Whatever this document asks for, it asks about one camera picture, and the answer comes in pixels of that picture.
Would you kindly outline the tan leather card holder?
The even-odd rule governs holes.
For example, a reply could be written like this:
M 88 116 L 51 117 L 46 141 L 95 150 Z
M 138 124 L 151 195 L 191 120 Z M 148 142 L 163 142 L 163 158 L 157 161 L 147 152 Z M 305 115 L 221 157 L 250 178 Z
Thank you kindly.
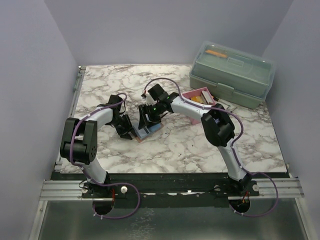
M 139 143 L 141 143 L 143 140 L 152 136 L 155 132 L 159 131 L 163 127 L 163 124 L 158 123 L 151 127 L 144 127 L 142 129 L 138 129 L 139 123 L 136 121 L 132 124 L 132 126 L 136 134 L 136 140 Z

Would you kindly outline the gold credit card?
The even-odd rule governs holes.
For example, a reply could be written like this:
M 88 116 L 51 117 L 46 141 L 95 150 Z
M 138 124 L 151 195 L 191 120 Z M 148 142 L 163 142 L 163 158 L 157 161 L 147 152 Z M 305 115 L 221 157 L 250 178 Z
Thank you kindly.
M 203 101 L 201 96 L 192 96 L 190 98 L 190 100 L 193 101 L 193 102 L 196 102 L 196 103 L 200 103 L 200 104 L 204 103 L 204 101 Z

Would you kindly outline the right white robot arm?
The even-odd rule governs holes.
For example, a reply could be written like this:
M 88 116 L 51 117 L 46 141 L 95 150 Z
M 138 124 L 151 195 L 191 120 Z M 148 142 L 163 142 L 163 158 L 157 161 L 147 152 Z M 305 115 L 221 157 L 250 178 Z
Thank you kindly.
M 143 93 L 145 104 L 138 106 L 138 129 L 149 128 L 161 123 L 165 114 L 181 114 L 202 124 L 208 142 L 217 147 L 227 167 L 230 191 L 241 196 L 248 190 L 252 177 L 244 169 L 236 147 L 235 125 L 224 107 L 193 102 L 181 94 L 167 93 L 159 84 L 148 94 Z

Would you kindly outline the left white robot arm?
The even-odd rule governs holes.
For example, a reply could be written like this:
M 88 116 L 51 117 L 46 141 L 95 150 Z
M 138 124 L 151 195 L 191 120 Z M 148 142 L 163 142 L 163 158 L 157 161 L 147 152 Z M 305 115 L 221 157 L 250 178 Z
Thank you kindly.
M 108 172 L 97 159 L 98 130 L 111 126 L 122 139 L 133 140 L 137 136 L 129 115 L 121 110 L 126 99 L 125 93 L 113 94 L 106 104 L 99 104 L 93 112 L 82 118 L 69 117 L 64 124 L 59 154 L 80 168 L 101 198 L 110 194 L 111 183 Z

